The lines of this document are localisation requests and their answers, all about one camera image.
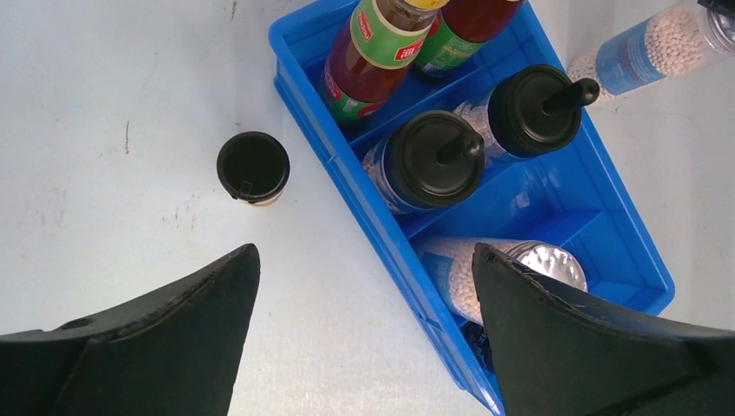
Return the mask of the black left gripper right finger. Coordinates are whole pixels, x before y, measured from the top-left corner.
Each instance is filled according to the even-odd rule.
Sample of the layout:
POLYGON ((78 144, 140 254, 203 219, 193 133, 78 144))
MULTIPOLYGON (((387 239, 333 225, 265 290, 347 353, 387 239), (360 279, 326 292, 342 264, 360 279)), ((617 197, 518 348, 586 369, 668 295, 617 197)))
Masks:
POLYGON ((608 302, 489 244, 472 268, 507 414, 733 414, 731 330, 608 302))

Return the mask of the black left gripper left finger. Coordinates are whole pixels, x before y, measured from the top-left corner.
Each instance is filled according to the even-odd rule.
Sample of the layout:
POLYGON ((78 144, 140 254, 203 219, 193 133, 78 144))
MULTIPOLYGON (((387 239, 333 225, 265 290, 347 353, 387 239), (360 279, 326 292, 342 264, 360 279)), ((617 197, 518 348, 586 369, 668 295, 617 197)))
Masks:
POLYGON ((99 313, 1 338, 4 415, 226 415, 260 282, 243 245, 99 313))

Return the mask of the peppercorn jar silver lid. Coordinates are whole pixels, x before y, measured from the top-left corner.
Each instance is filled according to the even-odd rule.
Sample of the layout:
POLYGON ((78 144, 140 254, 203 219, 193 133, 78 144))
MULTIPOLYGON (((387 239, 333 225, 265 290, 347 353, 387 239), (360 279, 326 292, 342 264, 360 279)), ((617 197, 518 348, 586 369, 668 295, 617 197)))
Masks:
POLYGON ((576 258, 553 244, 497 238, 421 238, 414 248, 427 275, 451 312, 470 322, 483 323, 472 273, 476 244, 489 244, 535 272, 577 289, 588 290, 585 273, 576 258))

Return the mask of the black spice shaker front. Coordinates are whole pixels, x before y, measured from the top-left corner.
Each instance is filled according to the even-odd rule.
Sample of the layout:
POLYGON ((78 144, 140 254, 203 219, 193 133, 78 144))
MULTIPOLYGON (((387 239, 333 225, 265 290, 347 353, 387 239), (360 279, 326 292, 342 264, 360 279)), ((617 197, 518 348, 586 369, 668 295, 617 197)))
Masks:
POLYGON ((274 203, 290 175, 289 155, 273 136, 259 131, 238 133, 220 148, 218 179, 235 200, 248 205, 274 203))

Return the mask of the black-lid spout jar front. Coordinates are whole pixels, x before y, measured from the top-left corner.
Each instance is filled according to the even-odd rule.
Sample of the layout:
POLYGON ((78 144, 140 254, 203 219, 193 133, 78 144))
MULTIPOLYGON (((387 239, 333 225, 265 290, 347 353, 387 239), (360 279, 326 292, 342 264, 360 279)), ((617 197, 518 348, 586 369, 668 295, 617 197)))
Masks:
POLYGON ((428 111, 380 140, 362 167, 395 215, 434 211, 468 199, 485 171, 483 137, 460 116, 428 111))

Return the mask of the black-lid spout jar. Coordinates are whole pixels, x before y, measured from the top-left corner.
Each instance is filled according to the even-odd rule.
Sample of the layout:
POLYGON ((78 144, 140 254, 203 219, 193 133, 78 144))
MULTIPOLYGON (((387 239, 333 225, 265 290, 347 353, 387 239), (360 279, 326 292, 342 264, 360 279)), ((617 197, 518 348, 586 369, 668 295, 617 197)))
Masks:
POLYGON ((535 64, 493 89, 461 102, 453 112, 485 143, 485 166, 534 159, 565 148, 577 136, 582 109, 597 101, 599 83, 572 81, 564 72, 535 64))
POLYGON ((434 211, 468 199, 485 171, 483 137, 460 116, 428 111, 380 140, 362 167, 395 215, 434 211))

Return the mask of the peppercorn jar blue label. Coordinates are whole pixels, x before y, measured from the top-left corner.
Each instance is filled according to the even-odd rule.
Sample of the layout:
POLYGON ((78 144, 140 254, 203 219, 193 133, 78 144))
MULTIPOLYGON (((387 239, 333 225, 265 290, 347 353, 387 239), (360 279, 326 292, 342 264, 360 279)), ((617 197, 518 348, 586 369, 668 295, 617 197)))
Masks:
POLYGON ((680 1, 603 42, 567 67, 598 82, 597 103, 734 57, 734 2, 680 1))

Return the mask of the tall green-label sauce bottle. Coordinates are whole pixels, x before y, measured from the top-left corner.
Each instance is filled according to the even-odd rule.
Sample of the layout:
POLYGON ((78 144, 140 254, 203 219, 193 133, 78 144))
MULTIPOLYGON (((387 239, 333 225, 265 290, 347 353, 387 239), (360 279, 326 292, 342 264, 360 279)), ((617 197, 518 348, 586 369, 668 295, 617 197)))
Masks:
POLYGON ((414 69, 444 78, 499 35, 524 5, 523 1, 451 0, 436 16, 414 69))

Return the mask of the short yellow-cap sauce bottle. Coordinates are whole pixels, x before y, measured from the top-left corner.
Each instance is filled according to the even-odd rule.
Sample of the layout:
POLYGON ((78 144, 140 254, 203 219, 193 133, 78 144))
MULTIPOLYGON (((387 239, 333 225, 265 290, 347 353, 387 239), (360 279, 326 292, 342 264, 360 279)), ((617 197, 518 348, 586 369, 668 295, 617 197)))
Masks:
POLYGON ((335 38, 320 96, 342 127, 361 124, 405 80, 445 1, 361 0, 335 38))

